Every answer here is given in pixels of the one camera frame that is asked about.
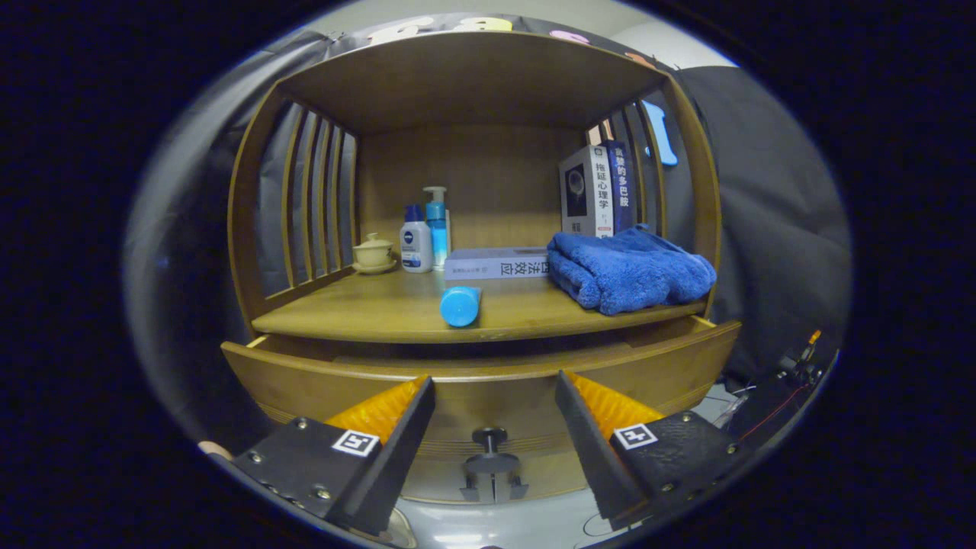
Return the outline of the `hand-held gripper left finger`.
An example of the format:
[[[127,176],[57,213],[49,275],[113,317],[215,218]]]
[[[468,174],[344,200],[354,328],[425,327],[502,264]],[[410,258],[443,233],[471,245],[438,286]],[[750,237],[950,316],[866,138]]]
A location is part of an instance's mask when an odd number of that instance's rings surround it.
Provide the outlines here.
[[[331,522],[377,536],[435,411],[435,382],[419,376],[326,422],[298,416],[233,459],[273,496]]]

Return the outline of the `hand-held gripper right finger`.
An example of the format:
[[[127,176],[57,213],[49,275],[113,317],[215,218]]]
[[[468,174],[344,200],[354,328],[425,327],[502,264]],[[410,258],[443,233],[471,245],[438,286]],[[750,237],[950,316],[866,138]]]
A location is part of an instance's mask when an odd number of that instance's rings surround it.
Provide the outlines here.
[[[558,372],[555,400],[613,529],[675,518],[752,458],[749,445],[691,410],[663,415],[572,371]]]

